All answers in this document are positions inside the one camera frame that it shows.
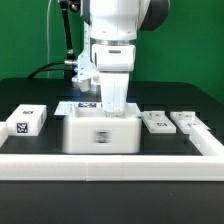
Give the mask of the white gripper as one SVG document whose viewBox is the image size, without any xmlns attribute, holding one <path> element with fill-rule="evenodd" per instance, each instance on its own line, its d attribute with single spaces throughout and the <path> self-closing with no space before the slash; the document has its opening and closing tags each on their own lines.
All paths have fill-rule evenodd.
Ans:
<svg viewBox="0 0 224 224">
<path fill-rule="evenodd" d="M 105 116 L 124 116 L 129 73 L 134 70 L 135 46 L 93 44 L 91 58 L 99 72 Z"/>
</svg>

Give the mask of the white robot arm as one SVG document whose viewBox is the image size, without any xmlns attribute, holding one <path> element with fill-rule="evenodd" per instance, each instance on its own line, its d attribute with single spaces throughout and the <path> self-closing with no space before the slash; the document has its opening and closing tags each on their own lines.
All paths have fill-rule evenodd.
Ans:
<svg viewBox="0 0 224 224">
<path fill-rule="evenodd" d="M 134 70 L 138 31 L 153 31 L 168 17 L 170 0 L 81 0 L 85 43 L 78 56 L 79 87 L 101 87 L 102 108 L 121 116 L 129 73 Z"/>
</svg>

